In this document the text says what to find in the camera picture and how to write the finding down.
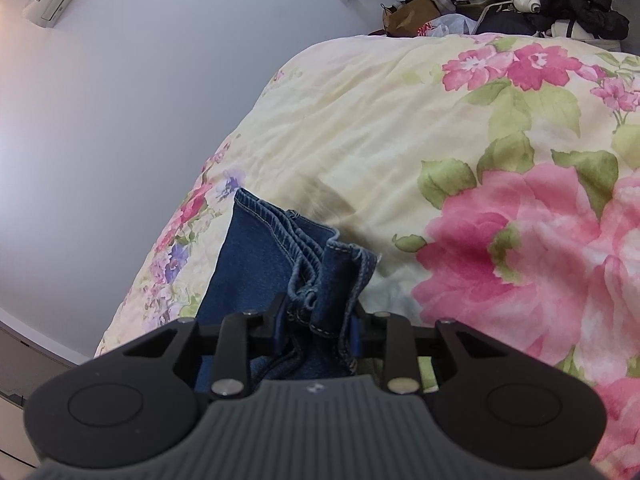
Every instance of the green leaf print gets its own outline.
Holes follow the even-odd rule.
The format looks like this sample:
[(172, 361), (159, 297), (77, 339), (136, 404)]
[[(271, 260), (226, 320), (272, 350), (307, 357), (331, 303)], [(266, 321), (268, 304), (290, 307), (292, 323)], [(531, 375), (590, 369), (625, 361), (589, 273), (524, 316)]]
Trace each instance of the green leaf print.
[(616, 74), (615, 72), (612, 72), (611, 70), (609, 70), (604, 66), (601, 66), (600, 69), (607, 75), (607, 77), (618, 77), (618, 74)]
[(189, 239), (186, 236), (177, 236), (174, 238), (174, 241), (183, 247), (189, 245)]
[(599, 52), (598, 54), (596, 54), (596, 56), (598, 56), (601, 60), (609, 63), (610, 65), (620, 66), (620, 62), (609, 52)]
[(621, 124), (613, 133), (611, 147), (632, 170), (640, 168), (640, 124)]
[(629, 359), (626, 376), (640, 379), (640, 355)]
[(565, 374), (569, 374), (576, 379), (580, 379), (581, 381), (590, 384), (590, 382), (584, 378), (584, 370), (575, 365), (574, 354), (575, 346), (572, 346), (567, 356), (556, 365), (556, 368), (558, 368), (558, 370), (562, 370)]
[(193, 294), (189, 298), (189, 304), (182, 307), (178, 315), (180, 317), (196, 317), (201, 302), (202, 296), (199, 294)]
[(517, 39), (518, 38), (514, 38), (512, 36), (505, 36), (504, 38), (493, 40), (489, 44), (493, 45), (498, 52), (507, 52), (508, 50), (511, 50), (511, 47)]
[(407, 85), (417, 85), (422, 83), (422, 79), (420, 79), (420, 76), (417, 75), (415, 71), (405, 72), (404, 74), (402, 74), (402, 81), (404, 81)]
[(441, 83), (442, 78), (444, 77), (444, 70), (442, 69), (442, 65), (434, 65), (430, 70), (429, 75), (433, 77), (434, 84)]
[(533, 148), (525, 134), (517, 133), (495, 139), (478, 160), (476, 174), (482, 184), (482, 172), (486, 170), (516, 171), (526, 173), (533, 168)]
[(556, 126), (565, 126), (580, 137), (578, 99), (567, 89), (545, 81), (540, 90), (524, 92), (524, 99), (535, 115), (544, 117)]
[(622, 64), (638, 67), (640, 66), (640, 59), (638, 56), (626, 56), (625, 59), (622, 60)]
[(455, 158), (424, 160), (418, 177), (418, 189), (437, 209), (449, 196), (476, 187), (474, 172), (468, 164)]
[(629, 72), (618, 72), (618, 75), (622, 78), (622, 80), (629, 86), (631, 86), (634, 82), (634, 75)]
[(513, 223), (508, 223), (506, 227), (500, 229), (486, 250), (491, 256), (496, 273), (509, 283), (518, 283), (519, 276), (507, 265), (507, 251), (517, 249), (520, 246), (520, 233)]
[(489, 140), (523, 134), (530, 129), (531, 108), (522, 90), (507, 86), (494, 101), (494, 113), (489, 118)]
[(427, 240), (418, 235), (408, 235), (400, 238), (398, 238), (398, 235), (394, 235), (391, 241), (396, 248), (405, 253), (417, 253), (427, 244)]
[(463, 99), (472, 105), (488, 106), (507, 86), (511, 86), (511, 81), (507, 78), (496, 79), (472, 90)]
[(587, 192), (591, 209), (600, 221), (602, 211), (611, 200), (613, 186), (618, 180), (618, 160), (613, 153), (599, 152), (556, 152), (551, 150), (556, 166), (575, 168), (578, 181)]
[(422, 390), (433, 390), (438, 386), (436, 374), (433, 371), (430, 357), (418, 357), (418, 366), (420, 367), (420, 377), (422, 378)]

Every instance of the pink rose print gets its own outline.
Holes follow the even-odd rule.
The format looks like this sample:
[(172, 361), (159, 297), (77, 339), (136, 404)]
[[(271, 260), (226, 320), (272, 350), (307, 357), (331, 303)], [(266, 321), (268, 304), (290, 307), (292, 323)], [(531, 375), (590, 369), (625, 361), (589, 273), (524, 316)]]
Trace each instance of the pink rose print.
[(174, 301), (167, 297), (158, 298), (158, 310), (162, 312), (158, 319), (160, 326), (171, 323), (174, 319), (177, 319), (181, 308), (182, 305), (179, 301)]
[(627, 92), (624, 82), (619, 77), (604, 78), (602, 85), (592, 88), (591, 93), (601, 98), (611, 110), (635, 112), (636, 108), (638, 108), (639, 95), (634, 92)]
[(191, 192), (190, 197), (187, 202), (180, 206), (180, 212), (182, 216), (180, 220), (183, 224), (187, 223), (194, 216), (196, 216), (200, 212), (200, 208), (205, 204), (206, 200), (204, 195), (213, 187), (213, 184), (210, 182), (204, 182), (200, 184), (196, 189)]
[[(505, 229), (513, 236), (498, 267), (490, 249)], [(433, 274), (412, 290), (422, 320), (456, 318), (555, 365), (580, 339), (582, 250), (599, 231), (574, 168), (485, 171), (425, 228), (434, 241), (417, 259)]]
[(569, 70), (580, 70), (582, 63), (568, 57), (561, 46), (543, 48), (539, 43), (515, 51), (516, 61), (507, 70), (507, 77), (523, 90), (540, 90), (542, 82), (564, 86), (569, 82)]
[(166, 283), (164, 270), (166, 266), (169, 264), (170, 256), (169, 253), (162, 251), (154, 257), (151, 261), (151, 265), (149, 266), (149, 271), (151, 273), (151, 279), (154, 283)]
[(575, 363), (587, 380), (611, 383), (640, 354), (640, 171), (616, 182), (586, 254), (597, 264), (588, 283)]
[(211, 157), (211, 161), (215, 164), (220, 164), (220, 162), (222, 162), (222, 159), (225, 158), (225, 154), (226, 152), (228, 152), (230, 147), (231, 143), (226, 143), (224, 146), (222, 146), (222, 148), (220, 148), (216, 151), (216, 153), (213, 154), (213, 156)]
[(598, 65), (582, 65), (575, 73), (581, 78), (593, 82), (598, 79), (604, 79), (607, 76), (607, 73)]
[(452, 59), (442, 66), (446, 72), (442, 83), (447, 91), (458, 90), (464, 85), (468, 90), (475, 90), (503, 77), (512, 61), (513, 52), (498, 52), (492, 45), (467, 50), (458, 54), (458, 59)]
[(597, 386), (607, 409), (607, 430), (593, 463), (612, 480), (640, 472), (640, 379), (623, 378)]
[(171, 243), (181, 225), (182, 211), (178, 209), (171, 217), (168, 224), (164, 227), (162, 233), (160, 233), (160, 237), (158, 238), (158, 241), (156, 242), (156, 246), (154, 248), (156, 253), (162, 251)]
[(503, 37), (503, 35), (495, 34), (494, 32), (483, 32), (482, 34), (471, 36), (475, 44), (491, 43), (492, 41), (499, 40)]

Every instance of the paper bag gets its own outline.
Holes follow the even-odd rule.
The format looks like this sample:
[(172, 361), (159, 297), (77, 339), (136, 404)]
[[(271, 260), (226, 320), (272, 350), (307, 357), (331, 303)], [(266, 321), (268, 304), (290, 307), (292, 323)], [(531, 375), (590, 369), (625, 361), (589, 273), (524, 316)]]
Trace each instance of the paper bag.
[(413, 38), (420, 27), (439, 16), (438, 7), (431, 0), (413, 0), (396, 12), (383, 7), (382, 25), (390, 36)]

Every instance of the black jacket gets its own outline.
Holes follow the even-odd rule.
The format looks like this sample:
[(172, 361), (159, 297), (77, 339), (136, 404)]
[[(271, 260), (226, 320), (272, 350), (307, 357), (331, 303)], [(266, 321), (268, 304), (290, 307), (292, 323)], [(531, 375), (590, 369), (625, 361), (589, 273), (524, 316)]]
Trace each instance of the black jacket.
[(555, 20), (575, 20), (603, 40), (624, 40), (629, 33), (629, 20), (610, 8), (611, 0), (540, 0), (540, 13), (528, 14), (527, 18), (543, 32)]

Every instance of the gray ribbed grip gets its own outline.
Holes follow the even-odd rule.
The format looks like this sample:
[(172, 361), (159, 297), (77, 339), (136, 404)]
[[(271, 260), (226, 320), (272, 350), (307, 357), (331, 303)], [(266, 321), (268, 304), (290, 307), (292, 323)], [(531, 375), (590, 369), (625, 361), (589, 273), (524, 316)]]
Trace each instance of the gray ribbed grip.
[(544, 471), (484, 462), (447, 439), (417, 397), (369, 376), (264, 381), (214, 402), (178, 446), (117, 470), (45, 461), (30, 480), (602, 480), (587, 460)]

